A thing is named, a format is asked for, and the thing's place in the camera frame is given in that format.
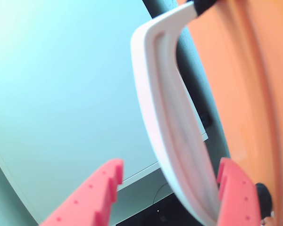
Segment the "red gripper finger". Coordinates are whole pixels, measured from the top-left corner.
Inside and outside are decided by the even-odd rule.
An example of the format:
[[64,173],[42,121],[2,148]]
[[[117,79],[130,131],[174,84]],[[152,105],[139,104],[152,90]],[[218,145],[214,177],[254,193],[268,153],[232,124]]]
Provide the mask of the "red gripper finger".
[[218,226],[259,226],[261,213],[255,184],[232,159],[220,161],[217,182],[221,200]]
[[87,178],[43,223],[43,226],[107,226],[124,162],[113,159]]

